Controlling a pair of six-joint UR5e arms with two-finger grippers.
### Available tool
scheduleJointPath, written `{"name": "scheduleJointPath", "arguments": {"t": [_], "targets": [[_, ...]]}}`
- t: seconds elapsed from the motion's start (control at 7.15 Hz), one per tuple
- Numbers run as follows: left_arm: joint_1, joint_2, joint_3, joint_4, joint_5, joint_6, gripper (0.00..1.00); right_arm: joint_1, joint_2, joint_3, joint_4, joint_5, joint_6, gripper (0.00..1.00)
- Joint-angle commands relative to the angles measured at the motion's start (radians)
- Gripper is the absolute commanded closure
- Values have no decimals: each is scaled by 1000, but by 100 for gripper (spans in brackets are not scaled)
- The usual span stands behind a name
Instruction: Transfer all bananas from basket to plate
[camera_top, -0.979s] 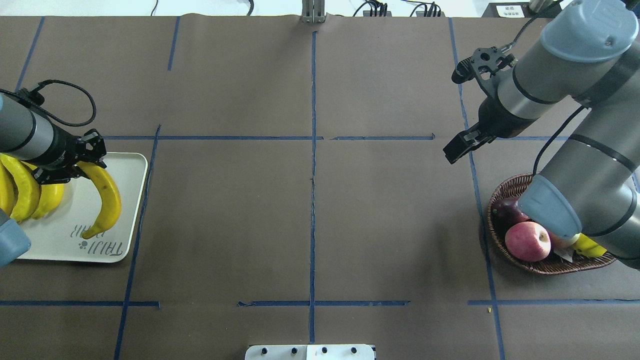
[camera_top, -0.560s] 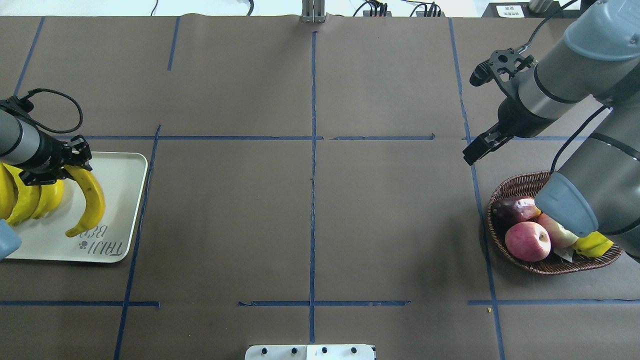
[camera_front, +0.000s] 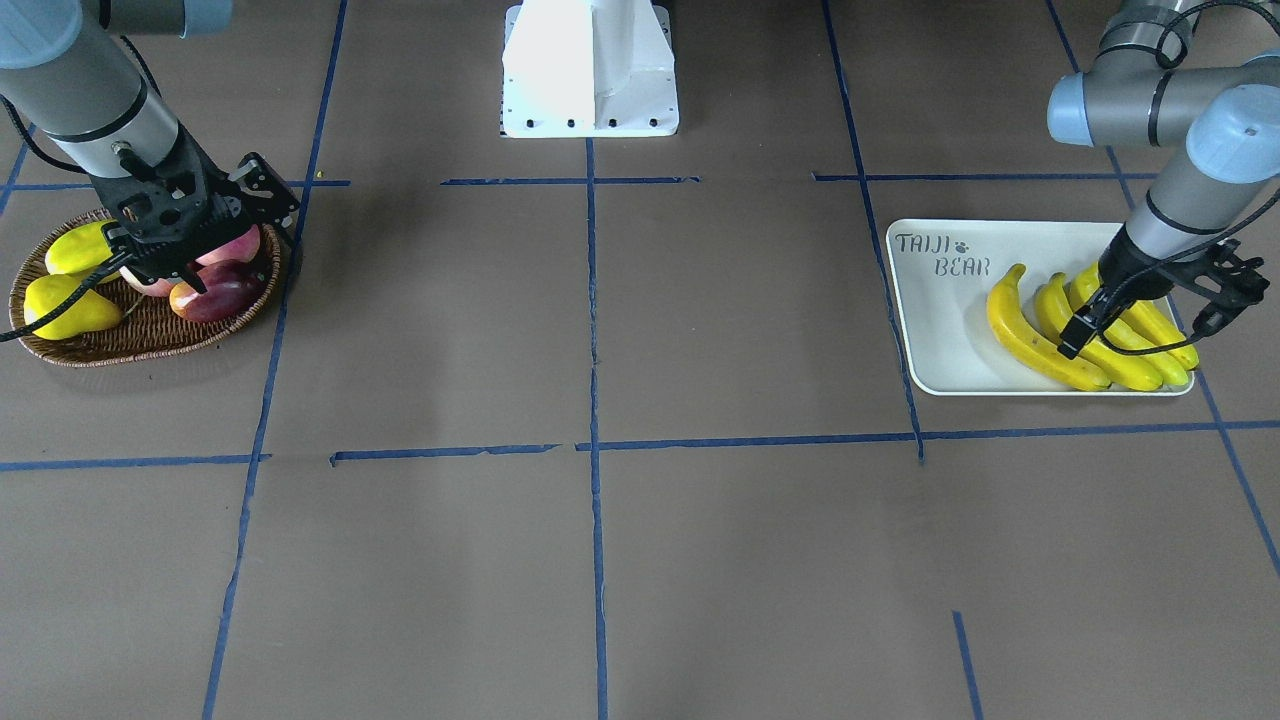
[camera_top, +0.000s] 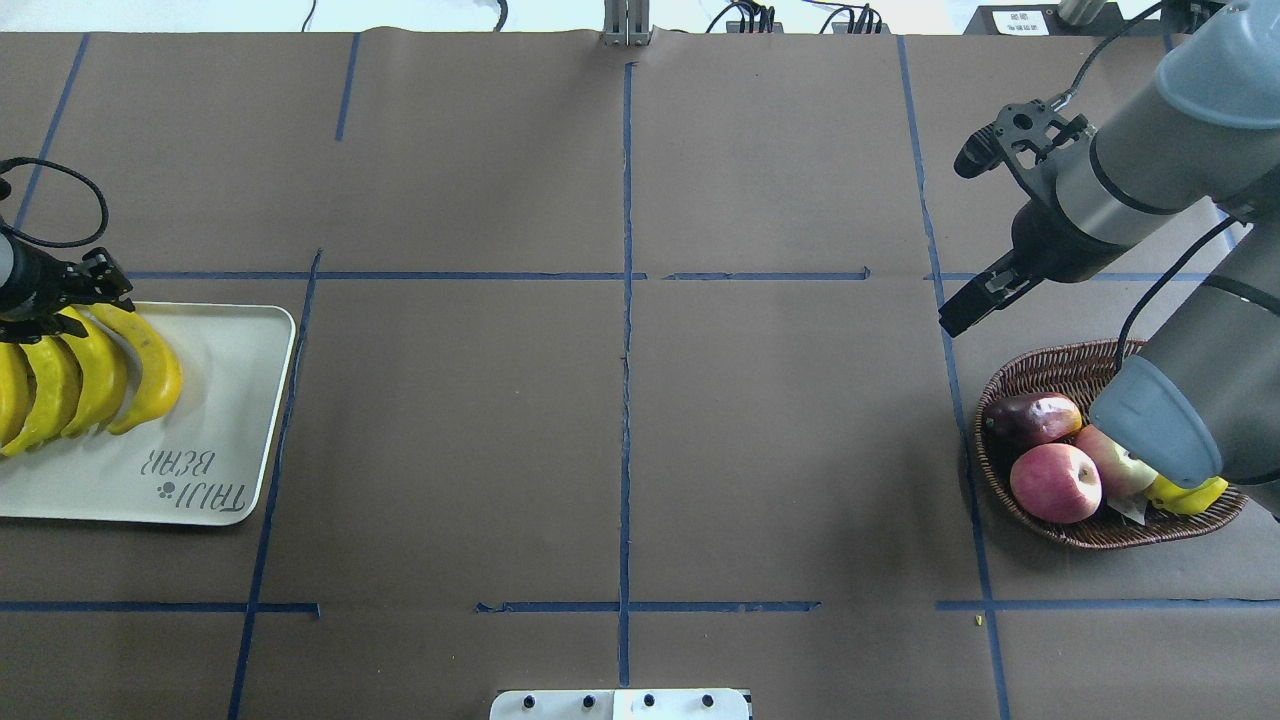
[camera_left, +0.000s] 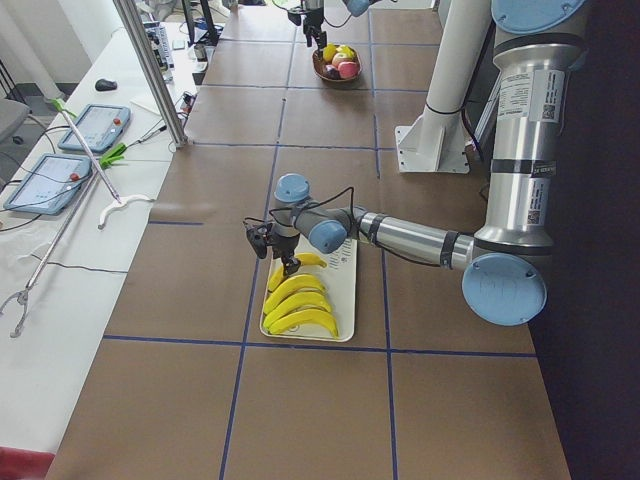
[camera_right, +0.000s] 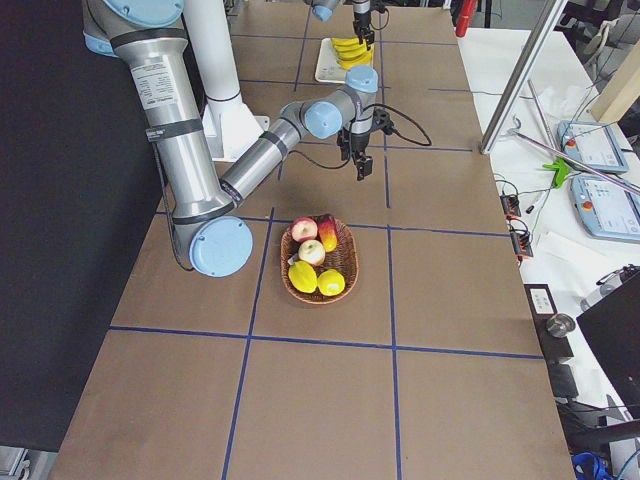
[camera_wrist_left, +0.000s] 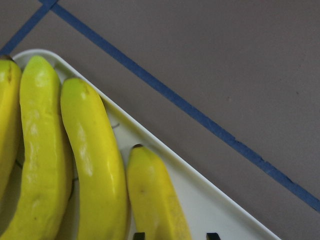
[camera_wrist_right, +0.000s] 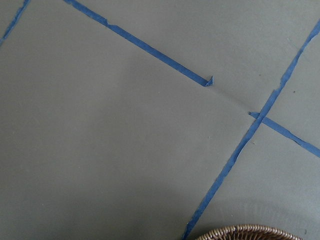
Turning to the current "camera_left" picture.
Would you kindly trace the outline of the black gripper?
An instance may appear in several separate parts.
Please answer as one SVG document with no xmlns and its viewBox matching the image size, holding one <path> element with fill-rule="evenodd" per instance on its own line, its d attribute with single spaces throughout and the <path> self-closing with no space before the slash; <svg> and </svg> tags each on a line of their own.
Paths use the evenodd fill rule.
<svg viewBox="0 0 640 480">
<path fill-rule="evenodd" d="M 299 238 L 300 232 L 294 227 L 281 224 L 273 224 L 271 227 L 269 243 L 273 257 L 281 258 L 284 278 L 287 278 L 291 272 L 296 273 L 301 267 L 301 260 L 294 255 Z"/>
<path fill-rule="evenodd" d="M 323 49 L 327 46 L 327 33 L 322 30 L 323 9 L 306 9 L 302 12 L 302 16 L 306 46 L 313 46 L 314 33 L 312 29 L 318 30 L 315 34 L 315 40 L 318 51 L 322 52 Z"/>
</svg>

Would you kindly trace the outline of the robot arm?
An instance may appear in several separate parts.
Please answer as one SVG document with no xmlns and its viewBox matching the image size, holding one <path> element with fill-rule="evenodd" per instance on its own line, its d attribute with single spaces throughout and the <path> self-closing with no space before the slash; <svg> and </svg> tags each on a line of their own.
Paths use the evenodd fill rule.
<svg viewBox="0 0 640 480">
<path fill-rule="evenodd" d="M 375 1 L 348 0 L 343 1 L 343 4 L 351 16 L 358 17 L 375 4 Z M 327 46 L 327 34 L 323 30 L 325 23 L 323 0 L 301 1 L 299 6 L 289 11 L 288 17 L 296 25 L 302 25 L 308 47 L 315 44 L 317 50 L 321 52 Z"/>
<path fill-rule="evenodd" d="M 299 268 L 300 240 L 331 253 L 359 240 L 415 263 L 462 272 L 470 309 L 502 326 L 524 324 L 545 307 L 553 242 L 545 229 L 555 147 L 571 73 L 586 54 L 587 1 L 454 1 L 443 27 L 422 114 L 395 132 L 403 173 L 466 173 L 472 133 L 465 106 L 483 49 L 499 74 L 488 112 L 495 119 L 483 226 L 466 235 L 358 207 L 328 209 L 299 174 L 275 187 L 270 221 L 249 238 L 257 255 L 286 272 Z"/>
</svg>

